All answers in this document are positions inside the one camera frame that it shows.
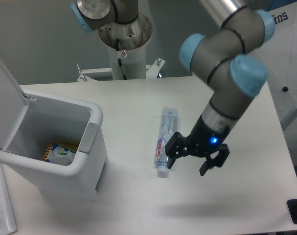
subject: blue led light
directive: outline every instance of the blue led light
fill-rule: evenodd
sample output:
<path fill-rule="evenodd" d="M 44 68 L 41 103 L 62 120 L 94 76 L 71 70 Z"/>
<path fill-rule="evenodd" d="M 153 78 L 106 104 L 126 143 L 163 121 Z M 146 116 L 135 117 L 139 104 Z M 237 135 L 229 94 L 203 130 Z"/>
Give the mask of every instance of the blue led light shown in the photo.
<path fill-rule="evenodd" d="M 218 142 L 218 140 L 219 140 L 219 139 L 216 138 L 216 137 L 211 137 L 211 138 L 210 138 L 210 143 L 211 143 L 211 144 L 215 144 L 215 143 Z"/>

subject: paper sheet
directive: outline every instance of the paper sheet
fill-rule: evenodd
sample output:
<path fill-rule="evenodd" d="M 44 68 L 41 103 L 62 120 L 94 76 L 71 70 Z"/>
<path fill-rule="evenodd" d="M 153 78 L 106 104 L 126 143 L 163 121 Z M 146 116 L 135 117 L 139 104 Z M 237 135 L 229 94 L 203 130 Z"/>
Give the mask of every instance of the paper sheet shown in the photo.
<path fill-rule="evenodd" d="M 0 235 L 17 231 L 16 220 L 7 188 L 6 179 L 0 164 Z"/>

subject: gray wall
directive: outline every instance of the gray wall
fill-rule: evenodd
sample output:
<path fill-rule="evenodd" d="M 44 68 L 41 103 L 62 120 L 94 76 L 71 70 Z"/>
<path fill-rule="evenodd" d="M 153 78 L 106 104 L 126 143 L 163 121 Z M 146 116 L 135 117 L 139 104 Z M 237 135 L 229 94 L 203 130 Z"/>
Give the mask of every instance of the gray wall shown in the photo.
<path fill-rule="evenodd" d="M 98 33 L 85 34 L 69 5 L 73 0 L 0 1 L 0 58 L 19 84 L 74 82 L 82 69 L 110 67 Z M 249 0 L 266 8 L 270 0 Z M 164 76 L 184 76 L 179 62 L 183 41 L 192 33 L 219 31 L 198 0 L 139 0 L 139 10 L 154 27 L 147 63 L 166 60 Z"/>

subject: plastic water bottle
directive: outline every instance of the plastic water bottle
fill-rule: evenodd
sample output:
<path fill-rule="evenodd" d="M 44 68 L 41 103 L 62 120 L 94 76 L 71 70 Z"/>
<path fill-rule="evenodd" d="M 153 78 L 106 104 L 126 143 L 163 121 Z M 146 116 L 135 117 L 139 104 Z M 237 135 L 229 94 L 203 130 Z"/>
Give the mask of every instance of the plastic water bottle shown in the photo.
<path fill-rule="evenodd" d="M 164 176 L 166 176 L 168 172 L 168 156 L 166 155 L 164 147 L 177 130 L 178 116 L 178 110 L 175 108 L 164 108 L 161 113 L 155 165 L 157 166 L 157 172 Z"/>

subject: white trash bin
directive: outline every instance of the white trash bin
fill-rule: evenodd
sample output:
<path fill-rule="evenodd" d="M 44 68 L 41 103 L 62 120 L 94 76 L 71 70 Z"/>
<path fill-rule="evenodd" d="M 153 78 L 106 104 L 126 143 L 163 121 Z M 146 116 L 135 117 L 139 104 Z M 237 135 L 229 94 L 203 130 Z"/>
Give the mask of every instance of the white trash bin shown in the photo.
<path fill-rule="evenodd" d="M 23 91 L 0 60 L 0 163 L 40 189 L 96 199 L 107 151 L 103 113 L 93 103 Z M 70 165 L 42 161 L 52 141 L 79 142 Z"/>

